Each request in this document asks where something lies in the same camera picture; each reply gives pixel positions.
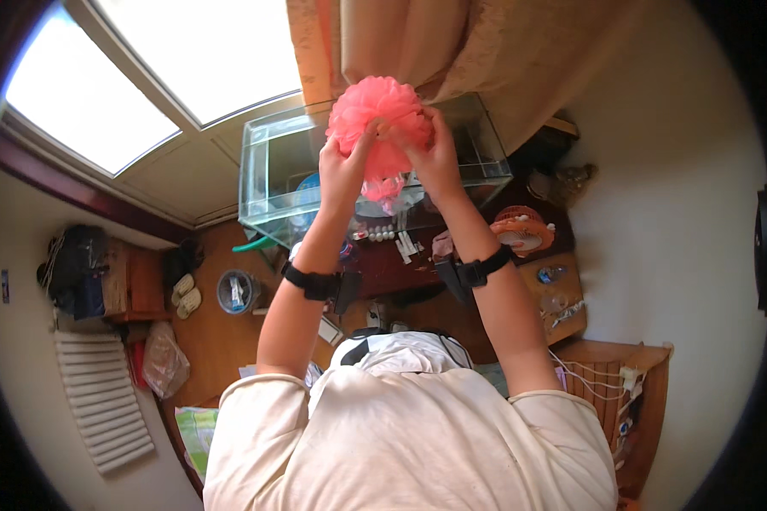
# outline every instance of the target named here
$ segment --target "person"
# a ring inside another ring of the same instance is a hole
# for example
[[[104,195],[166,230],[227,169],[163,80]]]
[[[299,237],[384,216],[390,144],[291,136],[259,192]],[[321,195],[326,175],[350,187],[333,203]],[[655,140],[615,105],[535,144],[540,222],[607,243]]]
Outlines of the person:
[[[485,261],[501,246],[464,192],[441,113],[424,114],[430,149],[395,128],[387,136],[409,157],[460,259]],[[346,158],[334,140],[321,150],[321,207],[296,270],[334,271],[376,131],[370,123]],[[205,509],[615,509],[614,462],[596,412],[563,392],[514,265],[473,294],[508,400],[453,339],[420,332],[345,341],[351,349],[339,345],[308,393],[302,378],[324,302],[282,281],[259,336],[257,374],[222,394]]]

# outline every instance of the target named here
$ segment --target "shoe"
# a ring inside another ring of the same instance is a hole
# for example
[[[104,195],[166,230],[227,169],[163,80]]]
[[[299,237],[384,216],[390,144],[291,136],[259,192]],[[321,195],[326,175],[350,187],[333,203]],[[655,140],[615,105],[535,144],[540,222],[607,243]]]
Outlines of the shoe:
[[[366,310],[366,327],[384,328],[385,325],[384,306],[377,301],[373,301],[369,304],[369,308]]]
[[[412,330],[409,328],[409,325],[404,322],[392,322],[392,326],[389,327],[389,330],[392,333],[398,333],[398,332],[408,332],[409,330]]]
[[[179,281],[176,282],[176,285],[173,286],[173,294],[171,295],[171,303],[173,306],[179,307],[179,301],[181,301],[182,297],[189,293],[194,287],[196,287],[196,284],[193,281],[193,275],[186,273],[185,276],[179,279]]]
[[[202,292],[199,288],[193,288],[179,300],[179,307],[176,308],[176,315],[186,320],[191,312],[194,312],[202,304]]]

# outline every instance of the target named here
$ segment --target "clothing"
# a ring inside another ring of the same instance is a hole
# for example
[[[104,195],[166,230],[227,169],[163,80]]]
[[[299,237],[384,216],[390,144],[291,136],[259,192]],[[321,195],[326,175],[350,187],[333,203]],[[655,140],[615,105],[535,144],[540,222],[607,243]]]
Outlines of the clothing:
[[[367,340],[355,365],[340,365],[353,345],[339,347],[346,353],[316,382],[310,413],[307,388],[285,374],[225,390],[205,509],[616,507],[589,403],[561,391],[506,401],[443,355],[439,336]]]

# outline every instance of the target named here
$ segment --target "pink tissue paper pom-pom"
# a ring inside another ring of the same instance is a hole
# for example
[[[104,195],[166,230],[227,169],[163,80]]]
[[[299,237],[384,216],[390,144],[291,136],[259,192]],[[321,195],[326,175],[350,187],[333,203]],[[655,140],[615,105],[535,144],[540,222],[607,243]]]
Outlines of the pink tissue paper pom-pom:
[[[344,156],[351,154],[368,123],[383,118],[397,126],[418,147],[426,147],[432,134],[432,123],[423,116],[418,95],[408,83],[400,84],[390,76],[368,76],[337,99],[329,114],[327,137],[338,142]],[[393,142],[378,140],[369,151],[364,169],[361,193],[370,200],[397,196],[403,188],[402,172],[409,172],[409,158]]]

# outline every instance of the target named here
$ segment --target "window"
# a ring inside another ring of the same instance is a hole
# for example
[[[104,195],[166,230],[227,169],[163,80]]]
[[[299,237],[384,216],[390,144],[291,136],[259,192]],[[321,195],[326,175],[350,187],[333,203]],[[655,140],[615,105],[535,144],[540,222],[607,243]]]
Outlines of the window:
[[[111,177],[182,130],[301,88],[284,0],[63,3],[11,79],[10,119]]]
[[[301,88],[284,0],[93,0],[201,124]]]
[[[29,45],[6,98],[112,175],[178,131],[61,6]]]

